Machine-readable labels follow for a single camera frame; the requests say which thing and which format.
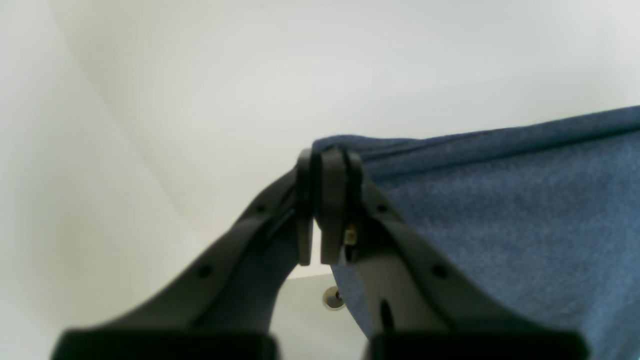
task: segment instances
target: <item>black plastic part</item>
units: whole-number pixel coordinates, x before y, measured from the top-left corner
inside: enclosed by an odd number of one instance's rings
[[[67,331],[53,360],[277,360],[275,341],[261,333],[157,329]]]
[[[295,185],[295,170],[269,185],[178,278],[106,327],[268,332],[278,290],[298,264]]]
[[[347,167],[344,152],[333,147],[321,155],[322,162],[322,229],[320,262],[337,264],[347,225]]]
[[[434,309],[388,233],[379,223],[361,222],[358,244],[351,250],[371,324],[376,332],[443,331],[452,329],[446,316]]]
[[[365,360],[586,360],[573,332],[387,333],[373,338]]]
[[[296,166],[296,228],[298,237],[298,262],[311,263],[313,235],[311,149],[302,150]]]

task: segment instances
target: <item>gray surface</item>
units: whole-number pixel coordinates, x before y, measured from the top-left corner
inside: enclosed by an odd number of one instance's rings
[[[331,274],[289,279],[280,288],[271,320],[284,360],[357,360],[367,338],[346,308],[332,311],[322,302],[335,281]]]
[[[595,359],[640,356],[640,107],[427,140],[337,136],[408,223],[484,291]],[[362,290],[333,269],[371,333]]]

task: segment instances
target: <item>blue felt cloth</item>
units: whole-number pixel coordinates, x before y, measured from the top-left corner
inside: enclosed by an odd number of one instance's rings
[[[640,106],[426,140],[334,136],[404,219],[480,288],[594,359],[640,357]],[[349,268],[333,273],[372,328]]]

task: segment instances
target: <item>white background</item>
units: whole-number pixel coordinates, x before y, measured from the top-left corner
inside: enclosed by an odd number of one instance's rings
[[[62,328],[153,294],[316,138],[640,104],[639,14],[633,0],[0,1],[0,357],[45,358]]]

